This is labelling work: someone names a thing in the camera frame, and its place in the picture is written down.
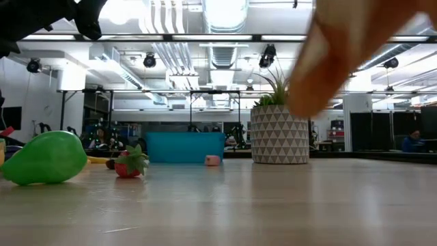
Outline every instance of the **toy strawberry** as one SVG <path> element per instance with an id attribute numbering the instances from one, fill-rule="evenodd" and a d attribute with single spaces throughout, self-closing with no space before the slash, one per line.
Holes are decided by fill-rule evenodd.
<path id="1" fill-rule="evenodd" d="M 134 178 L 140 174 L 144 176 L 144 169 L 149 166 L 148 159 L 149 157 L 142 152 L 140 145 L 135 148 L 126 146 L 126 150 L 120 153 L 115 160 L 115 172 L 120 178 Z"/>

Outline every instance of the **pink object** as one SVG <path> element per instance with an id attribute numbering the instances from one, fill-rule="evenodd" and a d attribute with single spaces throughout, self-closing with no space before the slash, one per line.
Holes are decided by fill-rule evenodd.
<path id="1" fill-rule="evenodd" d="M 216 167 L 219 166 L 221 163 L 219 156 L 206 156 L 205 158 L 205 165 L 208 167 Z"/>

